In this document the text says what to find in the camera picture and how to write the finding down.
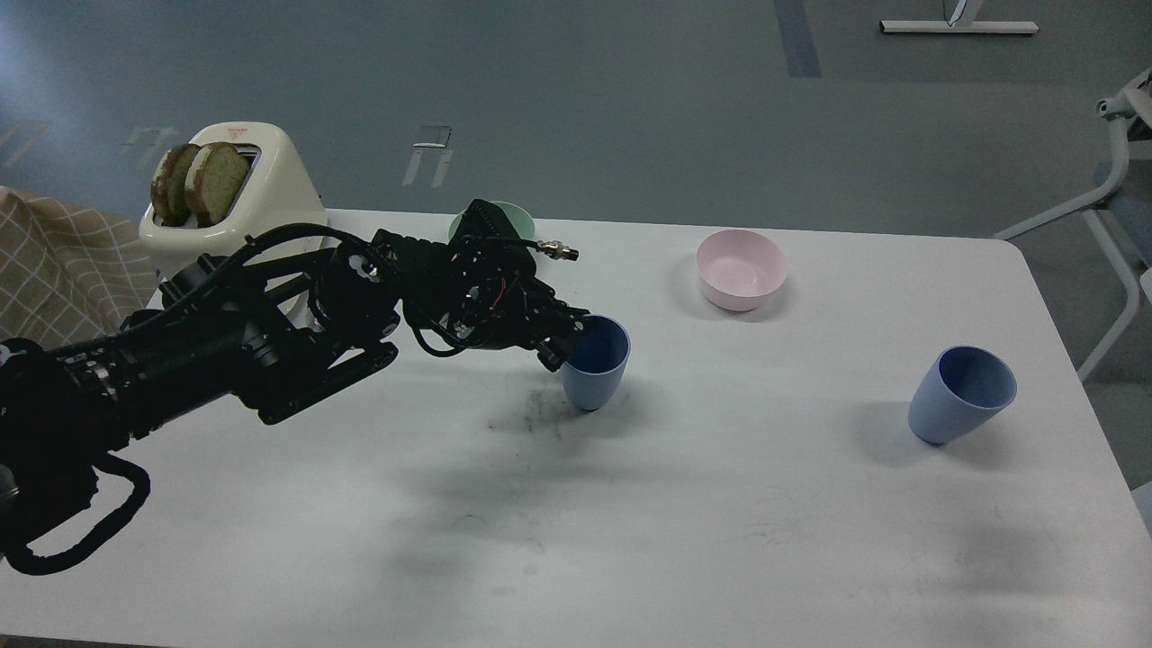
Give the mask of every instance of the white toaster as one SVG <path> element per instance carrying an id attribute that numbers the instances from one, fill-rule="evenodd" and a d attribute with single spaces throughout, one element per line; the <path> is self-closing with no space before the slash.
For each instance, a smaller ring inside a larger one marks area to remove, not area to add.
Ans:
<path id="1" fill-rule="evenodd" d="M 229 142 L 249 159 L 248 178 L 227 217 L 211 227 L 197 227 L 190 218 L 183 226 L 161 225 L 149 204 L 141 219 L 141 243 L 152 264 L 172 278 L 202 254 L 227 256 L 257 236 L 289 223 L 327 225 L 328 218 L 304 163 L 288 134 L 271 123 L 228 121 L 212 125 L 190 140 L 192 144 Z M 320 240 L 289 241 L 262 254 L 259 261 L 280 258 L 319 248 Z"/>

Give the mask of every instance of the bowl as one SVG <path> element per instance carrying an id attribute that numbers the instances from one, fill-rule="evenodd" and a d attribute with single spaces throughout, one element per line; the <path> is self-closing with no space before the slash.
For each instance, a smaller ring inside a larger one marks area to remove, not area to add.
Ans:
<path id="1" fill-rule="evenodd" d="M 704 296 L 726 310 L 752 310 L 768 301 L 788 276 L 785 254 L 746 229 L 712 234 L 696 249 Z"/>
<path id="2" fill-rule="evenodd" d="M 508 217 L 508 221 L 511 223 L 513 228 L 521 239 L 528 239 L 529 241 L 536 239 L 536 223 L 532 221 L 532 216 L 524 211 L 524 208 L 499 201 L 492 201 L 492 204 L 497 205 L 500 208 L 500 211 L 505 212 L 505 216 Z M 461 212 L 456 214 L 456 218 L 452 219 L 452 225 L 448 226 L 449 241 L 456 235 L 456 228 L 460 227 L 460 221 L 463 218 L 464 214 Z"/>

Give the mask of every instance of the red wire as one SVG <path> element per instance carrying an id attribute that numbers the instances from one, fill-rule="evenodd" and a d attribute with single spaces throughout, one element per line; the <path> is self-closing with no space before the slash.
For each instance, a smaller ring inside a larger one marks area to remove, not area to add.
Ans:
<path id="1" fill-rule="evenodd" d="M 497 309 L 497 304 L 500 303 L 500 300 L 503 299 L 506 288 L 507 288 L 507 286 L 505 285 L 503 277 L 501 277 L 500 278 L 500 294 L 497 295 L 497 301 L 492 302 L 492 306 L 488 307 L 488 310 L 495 310 Z"/>

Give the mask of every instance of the chair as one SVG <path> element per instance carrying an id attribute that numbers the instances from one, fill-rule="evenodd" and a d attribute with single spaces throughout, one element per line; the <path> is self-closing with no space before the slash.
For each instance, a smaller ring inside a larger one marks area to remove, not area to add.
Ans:
<path id="1" fill-rule="evenodd" d="M 1028 220 L 1018 223 L 995 234 L 996 239 L 1010 240 L 1025 232 L 1052 223 L 1058 218 L 1082 212 L 1089 231 L 1096 238 L 1108 259 L 1108 264 L 1124 286 L 1126 303 L 1116 322 L 1089 354 L 1076 374 L 1086 380 L 1108 349 L 1120 339 L 1121 333 L 1136 318 L 1140 306 L 1140 293 L 1152 301 L 1152 160 L 1131 160 L 1129 142 L 1152 140 L 1152 68 L 1140 73 L 1126 84 L 1120 92 L 1097 104 L 1097 114 L 1108 122 L 1108 138 L 1112 160 L 1097 167 L 1097 188 L 1059 204 Z M 1120 246 L 1097 210 L 1108 210 L 1124 231 L 1139 254 L 1143 264 L 1140 273 L 1120 250 Z"/>

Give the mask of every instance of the green bowl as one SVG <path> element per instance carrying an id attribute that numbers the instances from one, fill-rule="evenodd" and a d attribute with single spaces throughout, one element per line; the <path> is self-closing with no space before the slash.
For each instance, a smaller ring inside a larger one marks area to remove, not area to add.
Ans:
<path id="1" fill-rule="evenodd" d="M 497 205 L 505 212 L 505 216 L 508 217 L 508 221 L 511 223 L 513 228 L 516 229 L 516 234 L 521 239 L 528 239 L 529 241 L 536 240 L 536 223 L 532 221 L 532 216 L 524 211 L 524 208 L 511 203 L 501 203 L 499 201 L 492 201 L 492 204 Z M 464 213 L 461 212 L 456 214 L 456 218 L 452 219 L 452 225 L 448 226 L 449 241 L 456 235 L 456 228 L 460 227 L 460 221 L 463 218 Z"/>

